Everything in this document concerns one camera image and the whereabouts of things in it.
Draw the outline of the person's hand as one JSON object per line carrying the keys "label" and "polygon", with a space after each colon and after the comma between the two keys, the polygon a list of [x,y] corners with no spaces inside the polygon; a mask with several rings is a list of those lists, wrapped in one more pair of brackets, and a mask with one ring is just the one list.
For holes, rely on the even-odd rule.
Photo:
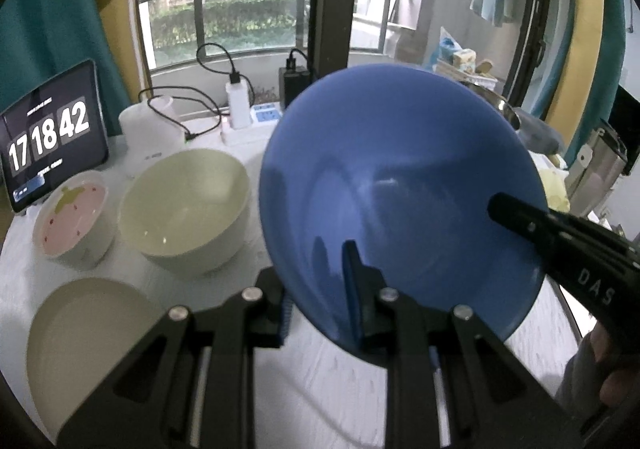
{"label": "person's hand", "polygon": [[638,375],[639,362],[629,358],[598,322],[567,362],[555,400],[571,417],[586,421],[601,407],[619,407]]}

